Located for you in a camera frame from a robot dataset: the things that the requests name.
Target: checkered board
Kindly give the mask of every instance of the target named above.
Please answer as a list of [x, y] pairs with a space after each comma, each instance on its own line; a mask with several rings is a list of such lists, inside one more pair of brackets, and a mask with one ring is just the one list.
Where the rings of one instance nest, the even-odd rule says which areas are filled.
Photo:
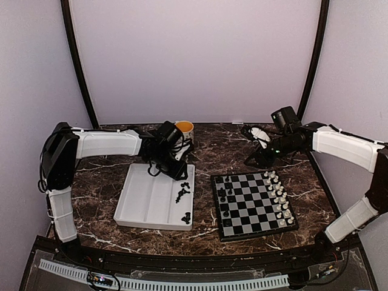
[[270, 174], [273, 172], [269, 172], [267, 177], [264, 173], [211, 177], [221, 241], [249, 239], [298, 229], [288, 197], [283, 197], [286, 190], [276, 189], [281, 181], [278, 177], [271, 179]]

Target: black chessboard frame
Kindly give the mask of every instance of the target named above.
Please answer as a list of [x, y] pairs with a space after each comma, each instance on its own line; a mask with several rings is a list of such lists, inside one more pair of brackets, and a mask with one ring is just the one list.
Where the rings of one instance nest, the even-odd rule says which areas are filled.
[[[231, 218], [232, 214], [230, 214], [230, 216], [228, 218], [225, 218], [225, 217], [222, 217], [222, 211], [223, 209], [220, 208], [220, 203], [219, 203], [219, 196], [218, 196], [218, 191], [217, 191], [217, 188], [216, 188], [216, 184], [219, 184], [219, 183], [216, 183], [216, 179], [218, 177], [220, 178], [226, 178], [226, 177], [229, 177], [230, 178], [230, 184], [228, 187], [226, 187], [226, 192], [229, 191], [229, 188], [230, 187], [233, 187], [233, 178], [232, 177], [236, 177], [236, 176], [243, 176], [243, 175], [246, 175], [247, 177], [250, 177], [250, 180], [252, 181], [252, 177], [255, 175], [255, 174], [264, 174], [266, 171], [260, 171], [260, 172], [250, 172], [250, 173], [233, 173], [233, 174], [223, 174], [223, 175], [212, 175], [210, 177], [210, 180], [211, 180], [211, 184], [212, 184], [212, 190], [213, 190], [213, 197], [214, 197], [214, 202], [215, 202], [215, 206], [216, 206], [216, 215], [217, 215], [217, 223], [218, 223], [218, 230], [219, 230], [219, 236], [220, 236], [220, 240], [222, 242], [228, 242], [228, 241], [238, 241], [238, 240], [244, 240], [244, 239], [251, 239], [251, 238], [257, 238], [257, 237], [260, 237], [260, 236], [266, 236], [266, 235], [273, 235], [273, 234], [276, 234], [276, 233], [282, 233], [282, 232], [288, 232], [288, 231], [292, 231], [292, 230], [297, 230], [299, 229], [299, 224], [297, 222], [297, 219], [296, 219], [296, 216], [295, 216], [295, 213], [292, 209], [292, 206], [291, 206], [291, 203], [289, 203], [289, 210], [291, 211], [291, 215], [294, 217], [294, 223], [289, 225], [287, 222], [287, 226], [282, 226], [282, 227], [279, 227], [279, 228], [275, 228], [275, 229], [269, 229], [269, 230], [258, 230], [258, 231], [254, 231], [253, 227], [252, 228], [252, 232], [250, 233], [241, 233], [241, 234], [232, 234], [232, 235], [226, 235], [224, 233], [224, 226], [223, 226], [223, 221], [225, 219], [229, 219]], [[248, 187], [248, 185], [246, 185], [246, 182], [243, 183], [242, 185], [243, 187], [245, 188], [248, 188], [248, 189], [252, 189], [251, 187]], [[267, 195], [271, 192], [270, 190], [267, 190], [265, 192], [263, 192], [263, 188], [262, 187], [259, 187], [262, 191], [259, 191], [257, 193], [263, 193], [265, 195], [265, 193], [267, 193]], [[241, 188], [237, 188], [237, 195], [240, 195], [240, 194], [243, 194], [241, 192]], [[226, 194], [225, 198], [227, 199], [227, 204], [229, 205], [229, 199], [228, 197], [235, 197], [235, 194], [233, 193], [232, 195], [228, 195]]]

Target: purple wall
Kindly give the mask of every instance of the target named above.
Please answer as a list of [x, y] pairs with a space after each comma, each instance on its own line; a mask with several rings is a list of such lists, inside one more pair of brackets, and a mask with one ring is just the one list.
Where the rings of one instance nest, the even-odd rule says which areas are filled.
[[[332, 1], [318, 72], [304, 122], [332, 123], [388, 141], [388, 2]], [[342, 212], [369, 188], [372, 175], [315, 155]], [[388, 286], [388, 216], [361, 233], [380, 290]]]
[[297, 106], [320, 1], [73, 0], [101, 124], [265, 122]]
[[57, 122], [88, 127], [59, 1], [0, 1], [0, 289], [18, 290], [49, 226], [39, 154]]

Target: ventilation grille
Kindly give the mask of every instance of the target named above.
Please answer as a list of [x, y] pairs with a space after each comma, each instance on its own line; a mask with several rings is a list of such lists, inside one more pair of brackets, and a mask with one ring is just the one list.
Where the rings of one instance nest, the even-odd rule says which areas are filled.
[[[41, 259], [39, 268], [50, 273], [57, 274], [73, 281], [88, 284], [86, 281], [87, 271], [68, 267], [62, 264], [54, 263]], [[117, 276], [121, 283], [121, 290], [139, 290], [139, 291], [253, 291], [253, 290], [270, 290], [274, 288], [287, 287], [288, 275], [274, 276], [270, 278], [217, 282], [217, 283], [172, 283], [143, 281], [138, 279], [121, 278]], [[113, 280], [112, 290], [117, 290], [117, 282]]]

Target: marble table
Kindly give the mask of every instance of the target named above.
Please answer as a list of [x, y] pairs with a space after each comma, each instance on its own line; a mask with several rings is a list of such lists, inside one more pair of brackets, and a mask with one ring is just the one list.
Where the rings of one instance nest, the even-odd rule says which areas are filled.
[[[273, 125], [261, 124], [274, 130]], [[154, 125], [141, 125], [149, 130]], [[107, 126], [120, 129], [123, 126]], [[75, 225], [84, 246], [148, 255], [240, 255], [291, 249], [313, 244], [316, 233], [335, 219], [330, 202], [305, 154], [292, 165], [278, 161], [278, 171], [299, 222], [299, 230], [244, 241], [219, 240], [210, 175], [259, 171], [244, 165], [256, 147], [240, 133], [241, 125], [195, 124], [195, 200], [193, 229], [189, 232], [148, 230], [118, 226], [113, 215], [129, 165], [140, 157], [96, 156], [83, 159], [73, 184]]]

